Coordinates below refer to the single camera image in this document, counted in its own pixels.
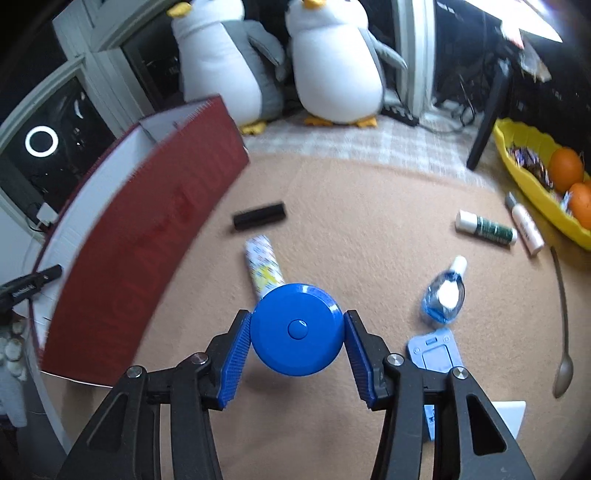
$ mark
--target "power strip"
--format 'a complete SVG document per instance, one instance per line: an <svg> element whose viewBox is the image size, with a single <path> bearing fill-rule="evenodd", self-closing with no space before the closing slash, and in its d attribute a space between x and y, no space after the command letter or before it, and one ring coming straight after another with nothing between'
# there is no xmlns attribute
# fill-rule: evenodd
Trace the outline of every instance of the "power strip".
<svg viewBox="0 0 591 480"><path fill-rule="evenodd" d="M385 105L382 110L382 115L394 118L409 127L416 127L418 125L418 117L414 116L402 105Z"/></svg>

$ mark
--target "gray penguin flipper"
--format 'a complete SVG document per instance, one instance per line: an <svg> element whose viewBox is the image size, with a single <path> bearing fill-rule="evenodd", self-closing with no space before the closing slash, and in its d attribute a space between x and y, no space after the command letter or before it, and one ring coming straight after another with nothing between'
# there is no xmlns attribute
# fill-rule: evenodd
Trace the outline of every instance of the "gray penguin flipper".
<svg viewBox="0 0 591 480"><path fill-rule="evenodd" d="M278 118L283 111L284 101L281 86L275 80L278 68L276 64L285 62L285 53L279 40L266 32L260 23L252 20L230 20L222 22L222 25L242 54L261 90L262 105L259 120ZM256 48L252 42L253 38L257 39Z"/></svg>
<svg viewBox="0 0 591 480"><path fill-rule="evenodd" d="M379 73L379 79L382 82L382 105L380 105L378 110L380 111L384 107L383 99L385 99L386 97L386 74L384 73L384 66L382 65L382 62L379 59L378 52L374 47L375 37L371 33L369 33L369 30L367 30L366 28L360 28L359 33L361 33L361 37L367 45L372 60L374 61L374 65Z"/></svg>
<svg viewBox="0 0 591 480"><path fill-rule="evenodd" d="M291 59L293 58L293 42L289 39L287 43L287 47L285 48L285 62L283 65L279 65L276 70L275 74L277 76L277 80L283 83L286 78L290 75L293 69L293 64Z"/></svg>
<svg viewBox="0 0 591 480"><path fill-rule="evenodd" d="M246 20L244 27L250 44L275 66L275 76L279 82L283 82L289 71L286 68L285 51L279 40L254 20Z"/></svg>
<svg viewBox="0 0 591 480"><path fill-rule="evenodd" d="M368 35L374 45L375 51L384 62L395 69L408 69L404 58L402 58L397 51L380 42L370 31L368 31Z"/></svg>

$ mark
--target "white cap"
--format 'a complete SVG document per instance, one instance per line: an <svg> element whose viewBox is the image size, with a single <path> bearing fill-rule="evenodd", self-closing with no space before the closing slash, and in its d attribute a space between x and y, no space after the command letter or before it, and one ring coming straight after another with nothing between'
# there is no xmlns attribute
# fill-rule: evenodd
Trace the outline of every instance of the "white cap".
<svg viewBox="0 0 591 480"><path fill-rule="evenodd" d="M478 215L460 210L456 216L456 230L466 233L476 232Z"/></svg>
<svg viewBox="0 0 591 480"><path fill-rule="evenodd" d="M460 275L462 277L462 280L464 278L464 274L466 273L466 268L468 266L468 260L466 260L465 257L458 255L452 263L452 266L449 267L449 270L452 272L457 273L458 275Z"/></svg>

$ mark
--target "blue tape measure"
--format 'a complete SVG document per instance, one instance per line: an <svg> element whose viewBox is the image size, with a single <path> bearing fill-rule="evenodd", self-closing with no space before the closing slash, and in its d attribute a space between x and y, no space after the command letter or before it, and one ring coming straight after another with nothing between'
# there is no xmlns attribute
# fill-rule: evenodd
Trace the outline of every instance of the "blue tape measure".
<svg viewBox="0 0 591 480"><path fill-rule="evenodd" d="M292 377L315 374L339 354L343 313L325 291L301 283L270 291L251 319L251 341L259 358Z"/></svg>

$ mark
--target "tan rug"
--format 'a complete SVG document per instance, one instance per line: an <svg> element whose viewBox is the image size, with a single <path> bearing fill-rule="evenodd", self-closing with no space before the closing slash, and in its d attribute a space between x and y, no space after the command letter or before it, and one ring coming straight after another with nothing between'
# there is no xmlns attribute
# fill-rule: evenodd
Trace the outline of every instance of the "tan rug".
<svg viewBox="0 0 591 480"><path fill-rule="evenodd" d="M250 233L230 233L231 214L274 200L288 219ZM357 309L392 351L427 333L418 304L429 281L455 255L468 260L466 302L453 331L465 365L491 400L525 400L519 444L538 480L557 480L591 427L591 256L536 216L557 247L566 284L573 383L551 394L561 353L558 287L549 251L530 260L522 243L497 247L458 234L458 209L510 223L502 195L453 180L389 167L294 155L254 156L187 253L146 332L137 362L175 365L224 332L255 296L243 258L247 238L267 234L287 281L328 291L343 310ZM46 378L74 437L104 391ZM346 354L321 373L289 378L256 355L238 394L212 423L226 480L369 478L383 414L359 399ZM163 478L171 479L163 409ZM421 479L431 478L432 446Z"/></svg>

